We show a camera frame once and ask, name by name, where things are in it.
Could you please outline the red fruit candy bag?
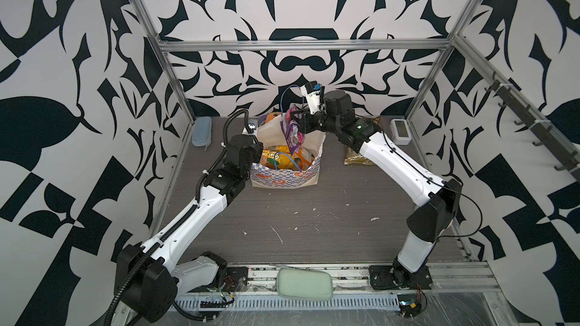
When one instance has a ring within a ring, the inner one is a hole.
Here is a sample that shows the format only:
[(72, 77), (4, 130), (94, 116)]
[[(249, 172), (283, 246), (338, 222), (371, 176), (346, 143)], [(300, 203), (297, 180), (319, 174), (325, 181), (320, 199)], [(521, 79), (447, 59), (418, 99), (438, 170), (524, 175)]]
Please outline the red fruit candy bag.
[(356, 121), (348, 125), (343, 133), (346, 140), (341, 141), (345, 146), (344, 164), (346, 165), (373, 165), (372, 161), (365, 157), (360, 149), (364, 143), (370, 141), (370, 137), (382, 132), (381, 117), (366, 118), (357, 117)]

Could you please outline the purple candy packet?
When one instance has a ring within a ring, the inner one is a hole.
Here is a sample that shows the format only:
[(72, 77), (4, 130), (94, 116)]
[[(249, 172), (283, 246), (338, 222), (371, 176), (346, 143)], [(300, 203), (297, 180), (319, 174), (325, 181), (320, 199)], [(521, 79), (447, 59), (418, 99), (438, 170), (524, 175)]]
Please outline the purple candy packet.
[(299, 108), (296, 105), (291, 105), (283, 114), (281, 121), (282, 134), (291, 155), (294, 155), (304, 142), (304, 136), (300, 132), (299, 123), (294, 118), (294, 114), (297, 111), (299, 111)]

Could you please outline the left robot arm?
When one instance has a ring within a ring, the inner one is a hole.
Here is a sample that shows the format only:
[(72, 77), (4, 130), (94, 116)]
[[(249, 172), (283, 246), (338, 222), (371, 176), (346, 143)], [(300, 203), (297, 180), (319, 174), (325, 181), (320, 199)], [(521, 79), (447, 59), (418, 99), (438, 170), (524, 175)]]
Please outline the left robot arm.
[(118, 255), (113, 300), (102, 323), (111, 325), (121, 303), (135, 311), (132, 322), (156, 322), (182, 294), (221, 285), (227, 263), (205, 252), (193, 261), (179, 261), (197, 236), (244, 190), (263, 144), (249, 123), (249, 110), (235, 111), (225, 122), (222, 151), (202, 173), (193, 200), (165, 228), (141, 245), (129, 245)]

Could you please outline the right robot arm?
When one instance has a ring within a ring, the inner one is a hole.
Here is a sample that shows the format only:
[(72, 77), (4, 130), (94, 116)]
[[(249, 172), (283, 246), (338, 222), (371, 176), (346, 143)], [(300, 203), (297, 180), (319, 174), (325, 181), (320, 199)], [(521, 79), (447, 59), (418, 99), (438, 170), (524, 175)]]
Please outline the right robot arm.
[(412, 199), (408, 235), (389, 267), (371, 266), (369, 283), (377, 291), (419, 290), (428, 277), (427, 260), (452, 224), (465, 197), (462, 184), (445, 181), (418, 164), (386, 135), (382, 124), (357, 116), (350, 96), (324, 92), (319, 85), (301, 87), (305, 106), (291, 114), (299, 131), (334, 134), (340, 143), (364, 156), (394, 180)]

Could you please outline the yellow snack packet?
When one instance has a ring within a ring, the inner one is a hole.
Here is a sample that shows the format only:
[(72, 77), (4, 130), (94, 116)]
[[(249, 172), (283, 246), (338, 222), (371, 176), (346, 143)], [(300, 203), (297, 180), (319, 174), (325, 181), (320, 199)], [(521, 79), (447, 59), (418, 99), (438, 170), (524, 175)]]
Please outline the yellow snack packet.
[(269, 146), (264, 148), (260, 164), (273, 170), (291, 170), (288, 146)]

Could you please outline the orange plush toy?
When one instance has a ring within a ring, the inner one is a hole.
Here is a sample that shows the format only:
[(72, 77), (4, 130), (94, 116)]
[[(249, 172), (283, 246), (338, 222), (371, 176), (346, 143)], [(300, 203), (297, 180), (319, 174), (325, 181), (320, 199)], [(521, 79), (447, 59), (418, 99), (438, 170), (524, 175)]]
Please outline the orange plush toy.
[(269, 113), (264, 118), (264, 123), (268, 123), (268, 122), (272, 121), (273, 119), (275, 119), (278, 116), (280, 116), (280, 113)]

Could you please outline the orange snack packet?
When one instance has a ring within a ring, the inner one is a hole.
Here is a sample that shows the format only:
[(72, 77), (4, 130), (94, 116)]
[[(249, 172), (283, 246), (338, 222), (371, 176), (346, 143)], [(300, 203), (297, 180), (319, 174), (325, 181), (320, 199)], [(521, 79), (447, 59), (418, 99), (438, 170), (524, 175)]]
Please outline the orange snack packet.
[(293, 171), (306, 171), (311, 167), (316, 157), (307, 149), (300, 146), (290, 155), (290, 158), (292, 160), (289, 166)]

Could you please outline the white digital thermometer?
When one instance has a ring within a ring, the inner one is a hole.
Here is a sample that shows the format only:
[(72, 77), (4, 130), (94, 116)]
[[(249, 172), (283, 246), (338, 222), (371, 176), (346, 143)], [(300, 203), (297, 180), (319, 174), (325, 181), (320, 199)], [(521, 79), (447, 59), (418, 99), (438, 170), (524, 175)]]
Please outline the white digital thermometer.
[(412, 135), (410, 134), (409, 125), (405, 119), (392, 119), (390, 123), (391, 127), (391, 140), (397, 146), (407, 146), (412, 141)]

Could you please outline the wall hook rail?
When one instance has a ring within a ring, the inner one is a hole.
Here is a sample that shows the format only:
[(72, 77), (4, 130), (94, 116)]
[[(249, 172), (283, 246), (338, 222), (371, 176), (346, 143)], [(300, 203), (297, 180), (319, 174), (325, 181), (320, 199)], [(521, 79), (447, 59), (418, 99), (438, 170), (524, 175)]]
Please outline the wall hook rail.
[(509, 109), (515, 116), (514, 125), (531, 131), (536, 138), (533, 146), (544, 147), (558, 161), (556, 171), (569, 173), (579, 182), (579, 149), (564, 133), (534, 106), (521, 91), (509, 81), (504, 81), (497, 72), (492, 73), (492, 81), (486, 93), (493, 93), (500, 99), (501, 112)]

